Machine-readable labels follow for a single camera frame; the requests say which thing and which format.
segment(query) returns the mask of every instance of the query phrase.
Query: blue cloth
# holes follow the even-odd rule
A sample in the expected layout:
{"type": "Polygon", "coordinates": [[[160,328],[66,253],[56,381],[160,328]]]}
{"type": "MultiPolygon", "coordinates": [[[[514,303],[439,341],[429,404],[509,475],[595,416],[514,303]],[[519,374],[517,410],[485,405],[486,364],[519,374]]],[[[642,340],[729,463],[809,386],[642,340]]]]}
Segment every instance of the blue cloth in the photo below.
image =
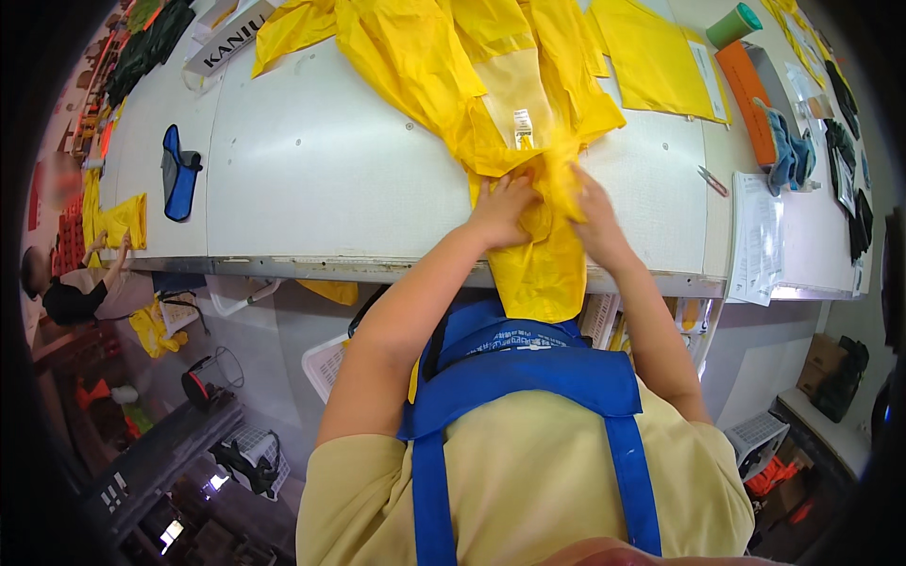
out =
{"type": "Polygon", "coordinates": [[[767,172],[767,186],[771,194],[777,197],[781,188],[800,190],[814,170],[812,131],[806,130],[805,136],[799,139],[786,125],[783,114],[766,106],[759,98],[754,98],[753,102],[765,112],[774,141],[775,161],[767,172]]]}
{"type": "Polygon", "coordinates": [[[182,222],[192,212],[195,179],[201,167],[197,151],[182,151],[179,128],[171,124],[164,134],[164,156],[160,161],[164,179],[164,216],[182,222]]]}
{"type": "Polygon", "coordinates": [[[588,348],[572,321],[499,320],[502,312],[499,300],[451,308],[442,332],[432,338],[443,342],[439,372],[428,376],[419,372],[415,403],[403,409],[398,438],[413,441],[412,504],[419,564],[457,563],[444,428],[473,408],[526,390],[550,391],[604,418],[629,543],[660,556],[657,509],[635,422],[641,413],[639,386],[629,357],[588,348]]]}

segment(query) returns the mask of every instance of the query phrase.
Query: white worktable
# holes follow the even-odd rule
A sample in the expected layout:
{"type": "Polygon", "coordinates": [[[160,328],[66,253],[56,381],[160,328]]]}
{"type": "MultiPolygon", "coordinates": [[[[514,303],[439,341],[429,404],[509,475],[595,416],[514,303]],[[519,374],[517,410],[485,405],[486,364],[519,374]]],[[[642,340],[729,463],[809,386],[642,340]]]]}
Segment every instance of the white worktable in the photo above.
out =
{"type": "MultiPolygon", "coordinates": [[[[212,2],[193,8],[203,14],[212,2]]],[[[646,4],[704,36],[735,2],[646,4]]],[[[793,100],[785,62],[798,60],[763,6],[749,5],[765,30],[747,39],[766,49],[793,100]]],[[[148,247],[135,252],[140,265],[183,269],[197,259],[217,273],[392,280],[466,220],[461,166],[440,139],[381,99],[333,39],[286,55],[254,80],[255,50],[246,47],[198,91],[185,80],[193,75],[181,73],[187,43],[188,32],[167,64],[132,91],[101,179],[103,207],[148,193],[148,247]],[[171,123],[179,127],[182,149],[198,151],[205,167],[184,223],[163,215],[160,143],[171,123]]],[[[599,81],[619,104],[616,79],[599,81]]],[[[732,202],[707,187],[697,169],[706,166],[728,185],[735,170],[757,172],[746,125],[723,86],[733,115],[729,129],[624,110],[627,126],[580,156],[608,188],[630,244],[665,294],[723,294],[732,202]]],[[[829,85],[826,91],[843,123],[829,85]]],[[[815,134],[812,178],[823,188],[784,193],[787,287],[776,296],[844,298],[853,287],[846,218],[831,189],[824,134],[815,134]]],[[[861,151],[855,142],[856,156],[861,151]]],[[[856,184],[864,186],[861,177],[856,184]]],[[[866,277],[870,271],[867,264],[866,277]]],[[[474,279],[487,284],[487,269],[478,268],[474,279]]],[[[594,269],[590,288],[613,290],[594,269]]]]}

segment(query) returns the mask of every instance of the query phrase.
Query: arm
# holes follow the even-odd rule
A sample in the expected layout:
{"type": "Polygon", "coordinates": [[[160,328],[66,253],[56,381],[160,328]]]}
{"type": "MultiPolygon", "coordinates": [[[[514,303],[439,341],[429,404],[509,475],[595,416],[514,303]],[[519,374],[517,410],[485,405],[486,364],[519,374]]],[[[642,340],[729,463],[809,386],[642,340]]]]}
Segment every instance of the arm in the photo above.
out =
{"type": "Polygon", "coordinates": [[[588,255],[617,283],[639,377],[686,420],[711,424],[692,358],[654,278],[626,242],[601,185],[578,166],[573,170],[583,186],[579,206],[588,218],[573,227],[588,255]]]}
{"type": "Polygon", "coordinates": [[[489,248],[528,241],[517,225],[540,196],[531,174],[494,192],[482,182],[472,216],[447,234],[372,305],[346,349],[315,446],[342,436],[396,436],[412,366],[475,261],[489,248]]]}
{"type": "Polygon", "coordinates": [[[91,242],[88,247],[85,248],[85,256],[79,262],[79,269],[84,269],[88,267],[88,262],[92,259],[92,254],[101,250],[104,247],[104,241],[107,239],[107,230],[101,230],[101,233],[98,234],[98,237],[94,238],[94,241],[91,242]]]}
{"type": "Polygon", "coordinates": [[[122,271],[122,266],[126,262],[126,254],[129,252],[129,248],[132,245],[132,238],[129,235],[129,230],[126,230],[126,234],[122,235],[122,240],[120,241],[120,249],[117,251],[116,260],[113,261],[111,268],[107,270],[107,273],[104,275],[102,282],[107,286],[107,289],[111,289],[113,284],[116,283],[116,280],[120,277],[120,272],[122,271]]]}

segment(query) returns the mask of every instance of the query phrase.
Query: care label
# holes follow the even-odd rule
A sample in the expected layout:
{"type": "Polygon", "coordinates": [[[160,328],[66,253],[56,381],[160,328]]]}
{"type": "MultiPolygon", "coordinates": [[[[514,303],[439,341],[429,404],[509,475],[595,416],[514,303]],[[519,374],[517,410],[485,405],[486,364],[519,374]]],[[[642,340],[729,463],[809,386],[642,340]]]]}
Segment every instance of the care label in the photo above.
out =
{"type": "Polygon", "coordinates": [[[533,149],[535,139],[532,138],[532,120],[528,117],[528,110],[514,111],[513,121],[516,123],[516,149],[533,149]]]}
{"type": "Polygon", "coordinates": [[[699,67],[701,80],[705,82],[705,90],[708,91],[708,98],[711,102],[711,111],[718,120],[727,120],[727,109],[724,108],[724,101],[720,97],[720,87],[718,86],[718,76],[714,73],[714,66],[711,64],[711,58],[708,55],[708,49],[701,43],[689,42],[689,48],[692,50],[692,58],[699,67]]]}

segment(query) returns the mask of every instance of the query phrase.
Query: blue pouch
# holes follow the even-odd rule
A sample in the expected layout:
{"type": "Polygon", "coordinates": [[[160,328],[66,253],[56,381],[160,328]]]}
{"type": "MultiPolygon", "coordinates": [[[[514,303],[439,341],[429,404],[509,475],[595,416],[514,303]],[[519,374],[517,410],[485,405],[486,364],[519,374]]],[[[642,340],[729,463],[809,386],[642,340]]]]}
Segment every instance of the blue pouch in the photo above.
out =
{"type": "Polygon", "coordinates": [[[806,130],[805,136],[799,139],[790,133],[783,114],[766,106],[759,98],[754,98],[753,102],[765,111],[774,141],[775,159],[774,165],[767,171],[767,187],[775,197],[780,195],[781,188],[800,190],[814,171],[811,130],[806,130]]]}
{"type": "Polygon", "coordinates": [[[201,167],[197,151],[179,149],[179,129],[171,124],[164,134],[164,157],[160,168],[164,176],[164,216],[182,222],[192,212],[195,179],[201,167]]]}

